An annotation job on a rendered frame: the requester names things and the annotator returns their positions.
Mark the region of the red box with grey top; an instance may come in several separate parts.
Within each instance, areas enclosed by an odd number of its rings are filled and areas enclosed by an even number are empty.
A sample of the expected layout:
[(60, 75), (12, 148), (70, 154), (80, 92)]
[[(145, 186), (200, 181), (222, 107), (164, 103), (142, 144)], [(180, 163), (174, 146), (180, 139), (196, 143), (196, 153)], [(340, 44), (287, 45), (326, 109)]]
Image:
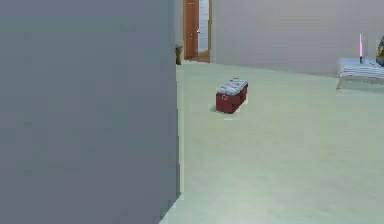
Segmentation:
[(248, 82), (232, 78), (216, 91), (216, 110), (233, 114), (247, 99)]

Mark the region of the dark green bin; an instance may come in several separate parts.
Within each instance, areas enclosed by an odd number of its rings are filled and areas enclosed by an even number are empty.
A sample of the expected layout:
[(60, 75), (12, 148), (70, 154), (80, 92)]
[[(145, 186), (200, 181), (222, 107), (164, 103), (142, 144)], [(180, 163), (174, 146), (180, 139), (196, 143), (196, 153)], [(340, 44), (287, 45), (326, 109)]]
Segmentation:
[(182, 53), (183, 46), (184, 46), (183, 41), (177, 41), (175, 44), (175, 54), (176, 54), (176, 64), (177, 65), (181, 64), (181, 53)]

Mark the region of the brown wooden room door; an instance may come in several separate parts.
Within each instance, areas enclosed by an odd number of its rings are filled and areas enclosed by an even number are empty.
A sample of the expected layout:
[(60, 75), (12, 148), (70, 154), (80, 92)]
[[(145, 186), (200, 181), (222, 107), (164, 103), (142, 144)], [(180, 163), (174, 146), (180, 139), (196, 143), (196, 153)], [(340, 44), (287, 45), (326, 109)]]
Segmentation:
[(184, 0), (185, 58), (191, 59), (198, 53), (199, 0)]

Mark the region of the pale striped low table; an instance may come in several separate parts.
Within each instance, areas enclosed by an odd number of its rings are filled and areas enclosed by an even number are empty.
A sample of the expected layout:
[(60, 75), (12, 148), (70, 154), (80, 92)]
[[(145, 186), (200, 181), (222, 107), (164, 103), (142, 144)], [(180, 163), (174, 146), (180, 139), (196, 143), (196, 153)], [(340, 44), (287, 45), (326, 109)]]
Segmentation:
[(384, 84), (384, 67), (374, 59), (341, 58), (337, 62), (338, 82), (336, 89), (342, 87), (344, 81), (361, 81), (370, 84)]

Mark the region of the dark yellow blue object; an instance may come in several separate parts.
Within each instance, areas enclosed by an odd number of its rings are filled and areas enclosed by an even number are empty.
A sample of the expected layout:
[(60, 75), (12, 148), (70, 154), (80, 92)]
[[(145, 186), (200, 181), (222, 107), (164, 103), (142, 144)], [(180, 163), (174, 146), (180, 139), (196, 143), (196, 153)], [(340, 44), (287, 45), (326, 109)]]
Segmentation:
[(382, 37), (376, 51), (376, 62), (384, 67), (384, 36)]

